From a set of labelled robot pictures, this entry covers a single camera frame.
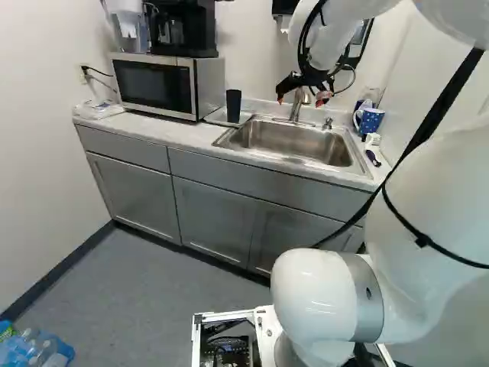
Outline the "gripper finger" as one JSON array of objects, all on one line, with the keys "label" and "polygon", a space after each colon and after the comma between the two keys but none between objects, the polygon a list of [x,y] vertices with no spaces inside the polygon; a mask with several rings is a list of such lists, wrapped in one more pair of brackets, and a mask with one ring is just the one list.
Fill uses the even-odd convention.
[{"label": "gripper finger", "polygon": [[329,100],[335,96],[335,89],[333,84],[325,86],[324,84],[319,84],[316,86],[317,92],[315,94],[315,107],[321,107],[329,102]]},{"label": "gripper finger", "polygon": [[281,105],[283,103],[283,98],[287,93],[301,87],[302,85],[303,76],[300,73],[290,73],[275,87],[278,103]]}]

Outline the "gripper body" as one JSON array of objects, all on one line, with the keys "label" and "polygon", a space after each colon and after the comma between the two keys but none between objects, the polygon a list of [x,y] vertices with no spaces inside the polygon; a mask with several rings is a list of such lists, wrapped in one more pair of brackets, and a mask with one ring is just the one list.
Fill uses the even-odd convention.
[{"label": "gripper body", "polygon": [[299,64],[299,72],[292,73],[291,86],[293,89],[300,86],[314,86],[317,89],[325,89],[324,83],[328,88],[334,86],[334,76],[328,70],[317,70],[308,63]]}]

